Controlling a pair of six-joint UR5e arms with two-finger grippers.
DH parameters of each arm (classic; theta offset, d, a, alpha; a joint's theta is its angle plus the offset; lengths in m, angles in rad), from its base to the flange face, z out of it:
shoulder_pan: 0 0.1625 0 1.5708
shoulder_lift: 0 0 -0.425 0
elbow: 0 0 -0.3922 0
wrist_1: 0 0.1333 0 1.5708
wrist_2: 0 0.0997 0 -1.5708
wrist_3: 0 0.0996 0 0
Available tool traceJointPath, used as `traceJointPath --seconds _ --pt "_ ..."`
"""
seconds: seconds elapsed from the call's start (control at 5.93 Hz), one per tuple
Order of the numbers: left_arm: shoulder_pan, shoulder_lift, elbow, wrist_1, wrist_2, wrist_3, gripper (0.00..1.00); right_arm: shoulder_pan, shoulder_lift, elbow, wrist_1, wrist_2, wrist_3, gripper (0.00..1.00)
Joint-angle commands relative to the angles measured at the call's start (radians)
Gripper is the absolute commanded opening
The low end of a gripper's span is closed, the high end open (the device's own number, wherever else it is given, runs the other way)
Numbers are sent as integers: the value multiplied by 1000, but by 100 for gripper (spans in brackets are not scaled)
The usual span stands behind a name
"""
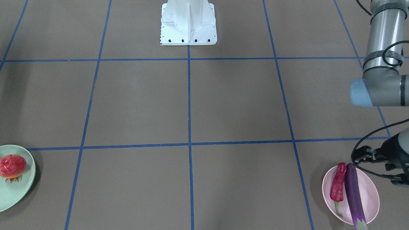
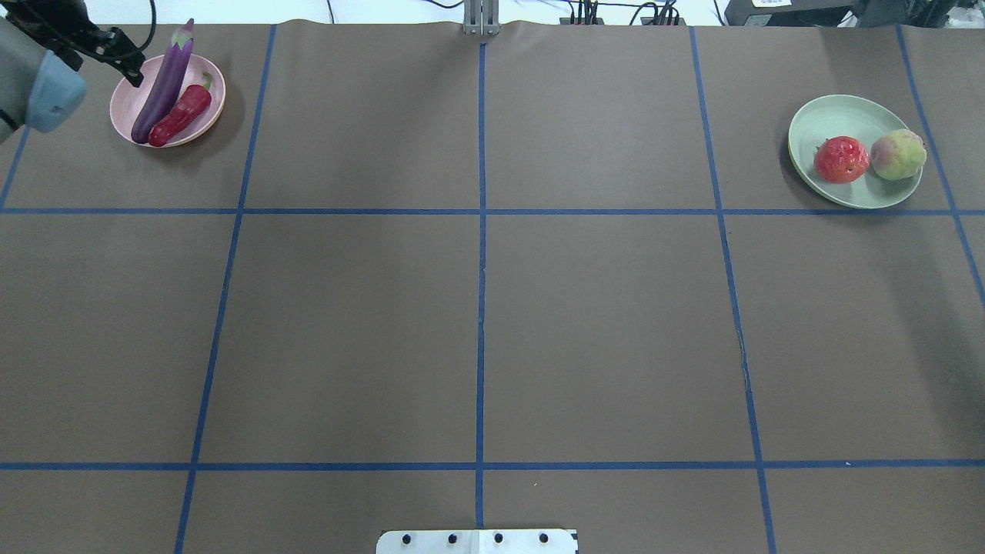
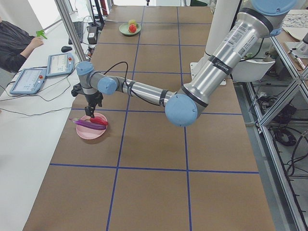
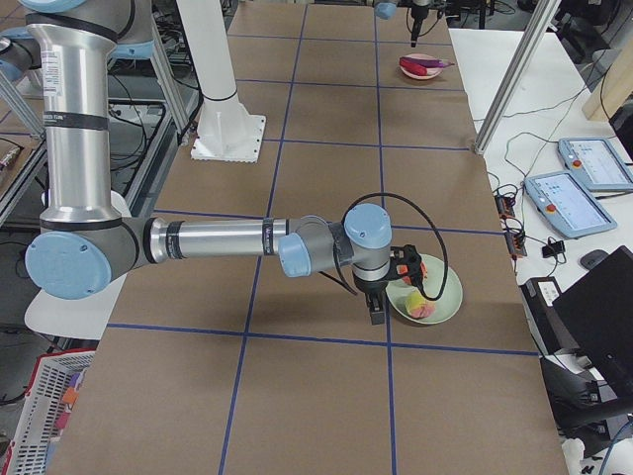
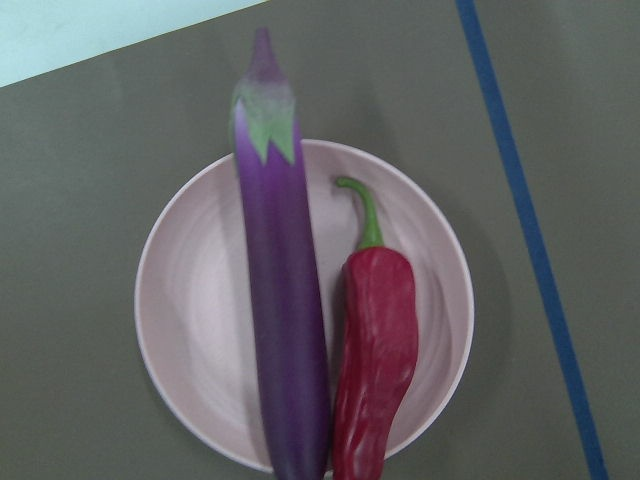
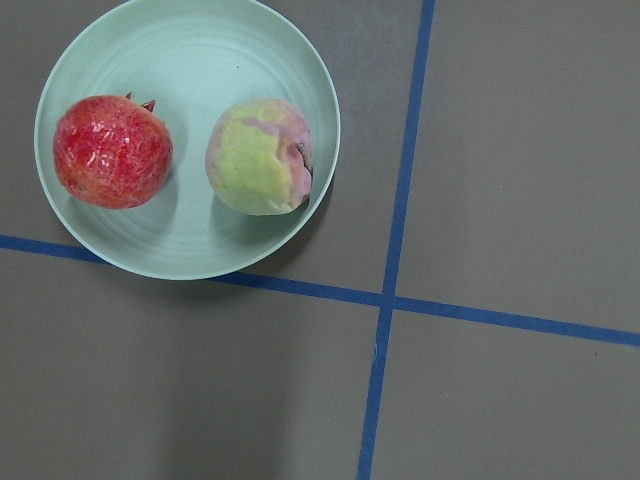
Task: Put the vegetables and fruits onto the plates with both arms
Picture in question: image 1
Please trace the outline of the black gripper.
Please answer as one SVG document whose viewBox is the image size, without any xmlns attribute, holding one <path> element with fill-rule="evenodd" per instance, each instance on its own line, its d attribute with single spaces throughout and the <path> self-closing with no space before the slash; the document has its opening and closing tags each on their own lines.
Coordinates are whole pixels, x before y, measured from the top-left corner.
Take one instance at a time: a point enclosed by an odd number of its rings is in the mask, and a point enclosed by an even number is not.
<svg viewBox="0 0 409 230">
<path fill-rule="evenodd" d="M 352 150 L 351 160 L 353 165 L 365 173 L 383 179 L 389 179 L 393 185 L 408 187 L 409 134 L 398 133 L 384 141 L 382 146 L 378 149 L 372 149 L 370 146 L 362 146 L 358 148 L 358 145 L 365 138 L 366 137 L 363 137 L 359 140 Z M 361 163 L 384 163 L 386 171 L 402 169 L 403 173 L 396 175 L 378 174 L 362 168 L 359 166 Z"/>
</svg>

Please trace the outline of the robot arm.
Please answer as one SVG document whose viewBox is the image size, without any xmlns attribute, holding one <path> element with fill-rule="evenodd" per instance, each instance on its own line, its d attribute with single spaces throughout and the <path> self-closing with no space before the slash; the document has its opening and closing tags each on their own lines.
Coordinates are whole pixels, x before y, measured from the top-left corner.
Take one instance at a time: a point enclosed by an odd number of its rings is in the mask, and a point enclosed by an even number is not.
<svg viewBox="0 0 409 230">
<path fill-rule="evenodd" d="M 408 75 L 401 75 L 400 68 L 404 61 L 402 45 L 408 43 L 403 39 L 404 25 L 408 19 L 408 1 L 372 0 L 367 13 L 371 20 L 364 71 L 361 78 L 351 83 L 351 102 L 362 107 L 407 107 Z M 384 163 L 386 171 L 401 169 L 401 174 L 385 175 L 361 168 L 374 176 L 389 179 L 394 185 L 408 187 L 408 129 L 390 137 L 378 149 L 359 146 L 372 134 L 406 122 L 408 119 L 386 125 L 362 137 L 352 149 L 354 166 L 359 168 L 361 163 Z"/>
</svg>

